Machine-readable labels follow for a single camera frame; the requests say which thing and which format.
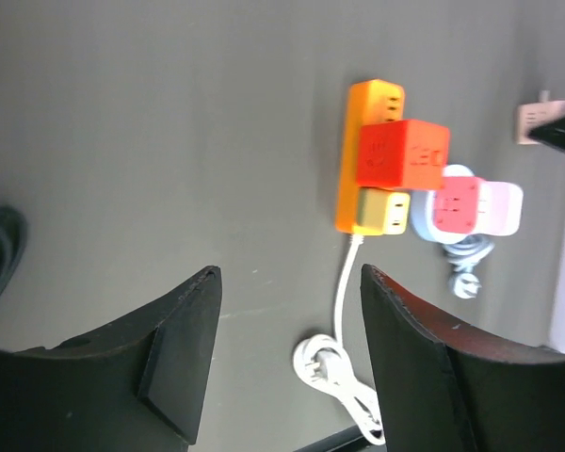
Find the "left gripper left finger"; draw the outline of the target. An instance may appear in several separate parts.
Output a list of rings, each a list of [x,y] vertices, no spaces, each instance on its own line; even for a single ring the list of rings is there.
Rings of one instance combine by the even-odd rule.
[[[207,266],[57,347],[0,349],[0,451],[186,451],[221,300],[220,269]]]

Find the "pink square adapter plug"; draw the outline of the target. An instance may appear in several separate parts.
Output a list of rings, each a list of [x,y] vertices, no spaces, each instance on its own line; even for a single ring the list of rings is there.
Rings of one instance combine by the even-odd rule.
[[[433,224],[440,231],[470,234],[477,224],[484,180],[475,176],[444,177],[433,203]]]

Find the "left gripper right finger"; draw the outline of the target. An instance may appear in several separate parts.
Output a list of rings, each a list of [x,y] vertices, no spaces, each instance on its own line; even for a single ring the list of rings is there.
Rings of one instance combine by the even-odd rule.
[[[477,328],[375,266],[361,300],[391,451],[565,451],[565,354]]]

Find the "blue round power socket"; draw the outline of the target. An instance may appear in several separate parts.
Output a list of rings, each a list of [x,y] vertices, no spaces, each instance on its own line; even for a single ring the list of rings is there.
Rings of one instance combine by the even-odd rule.
[[[443,170],[443,177],[449,176],[475,176],[473,172],[463,165],[448,165]],[[440,231],[433,224],[433,204],[437,190],[414,190],[412,192],[410,221],[415,232],[424,240],[440,244],[456,244],[468,234],[453,234]]]

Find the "orange power strip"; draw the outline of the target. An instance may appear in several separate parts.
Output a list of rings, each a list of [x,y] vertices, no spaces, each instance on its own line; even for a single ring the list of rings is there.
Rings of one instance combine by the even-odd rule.
[[[356,169],[360,131],[364,125],[401,120],[404,100],[400,85],[380,79],[353,84],[348,90],[334,221],[342,233],[382,235],[381,226],[361,226],[358,221],[361,209]]]

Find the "yellow cube charger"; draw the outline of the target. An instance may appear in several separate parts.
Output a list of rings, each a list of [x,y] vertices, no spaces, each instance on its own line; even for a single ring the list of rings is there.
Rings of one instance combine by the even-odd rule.
[[[410,202],[411,195],[406,192],[361,188],[354,233],[364,236],[403,234]]]

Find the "white usb charger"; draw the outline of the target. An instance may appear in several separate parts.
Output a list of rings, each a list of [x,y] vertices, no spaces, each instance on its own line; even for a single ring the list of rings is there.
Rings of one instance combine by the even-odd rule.
[[[510,236],[520,227],[523,189],[510,182],[484,181],[479,192],[474,234]]]

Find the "red plug adapter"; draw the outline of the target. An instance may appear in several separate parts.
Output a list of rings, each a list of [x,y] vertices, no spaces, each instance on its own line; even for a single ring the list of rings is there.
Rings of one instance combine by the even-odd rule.
[[[437,190],[449,144],[449,129],[427,121],[365,125],[359,135],[356,182],[389,190]]]

